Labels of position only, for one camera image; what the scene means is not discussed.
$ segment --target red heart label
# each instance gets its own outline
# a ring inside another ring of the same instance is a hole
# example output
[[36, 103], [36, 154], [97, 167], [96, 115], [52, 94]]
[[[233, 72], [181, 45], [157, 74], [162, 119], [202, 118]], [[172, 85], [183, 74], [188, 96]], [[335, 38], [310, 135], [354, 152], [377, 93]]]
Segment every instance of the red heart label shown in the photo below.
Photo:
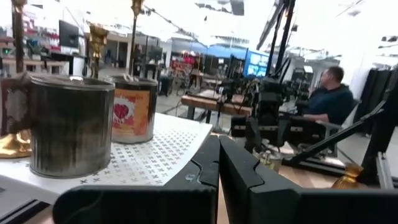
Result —
[[123, 119], [129, 113], [129, 108], [126, 105], [115, 104], [114, 113], [119, 119]]

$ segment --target dark blue shirt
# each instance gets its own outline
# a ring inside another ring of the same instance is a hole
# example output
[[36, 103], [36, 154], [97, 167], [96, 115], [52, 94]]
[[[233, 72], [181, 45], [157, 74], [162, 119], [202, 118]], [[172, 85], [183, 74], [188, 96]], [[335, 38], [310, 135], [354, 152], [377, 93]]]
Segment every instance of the dark blue shirt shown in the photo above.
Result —
[[345, 85], [334, 90], [319, 88], [311, 94], [306, 114], [327, 114], [330, 123], [343, 124], [354, 104], [353, 93]]

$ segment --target blue screen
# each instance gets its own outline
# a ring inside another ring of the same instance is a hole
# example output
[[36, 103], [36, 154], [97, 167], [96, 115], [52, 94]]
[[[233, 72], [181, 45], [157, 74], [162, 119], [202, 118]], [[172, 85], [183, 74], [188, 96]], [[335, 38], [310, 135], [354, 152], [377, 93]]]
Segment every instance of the blue screen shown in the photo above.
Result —
[[243, 75], [264, 77], [267, 72], [269, 54], [257, 50], [248, 50], [244, 64]]

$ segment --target metal can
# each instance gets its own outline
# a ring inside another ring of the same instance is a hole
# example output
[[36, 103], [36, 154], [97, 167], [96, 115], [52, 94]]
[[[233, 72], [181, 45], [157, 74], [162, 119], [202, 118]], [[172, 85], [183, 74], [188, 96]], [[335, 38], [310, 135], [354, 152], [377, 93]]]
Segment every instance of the metal can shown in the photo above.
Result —
[[129, 81], [109, 77], [115, 84], [112, 141], [133, 144], [154, 137], [157, 82], [146, 78]]
[[89, 175], [111, 158], [114, 85], [82, 77], [32, 75], [33, 173], [50, 178]]

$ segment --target brass candlestick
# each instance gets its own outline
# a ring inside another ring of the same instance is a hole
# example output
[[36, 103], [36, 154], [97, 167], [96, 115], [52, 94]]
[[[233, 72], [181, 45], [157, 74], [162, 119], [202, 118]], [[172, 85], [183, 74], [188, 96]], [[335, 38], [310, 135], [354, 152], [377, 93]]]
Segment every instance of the brass candlestick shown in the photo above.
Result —
[[346, 170], [344, 176], [340, 177], [331, 186], [332, 189], [357, 189], [359, 183], [356, 178], [360, 175], [363, 168], [357, 164], [346, 164]]
[[94, 64], [91, 66], [91, 77], [98, 79], [98, 68], [100, 66], [101, 51], [106, 45], [109, 31], [95, 24], [90, 24], [89, 42], [93, 49]]
[[136, 42], [136, 28], [137, 28], [137, 17], [141, 12], [142, 3], [144, 0], [131, 0], [131, 9], [134, 13], [133, 23], [132, 23], [132, 37], [131, 37], [131, 49], [130, 49], [130, 61], [129, 61], [129, 74], [133, 76], [133, 65], [134, 65], [134, 44]]
[[[27, 0], [11, 0], [12, 3], [12, 28], [14, 32], [14, 41], [16, 48], [16, 72], [22, 73], [24, 71], [24, 26], [22, 21], [23, 8], [27, 4]], [[10, 94], [9, 91], [2, 91], [5, 96], [3, 100], [7, 99]], [[18, 133], [9, 133], [0, 139], [0, 158], [22, 158], [29, 157], [32, 149], [30, 147], [30, 131], [20, 131]]]

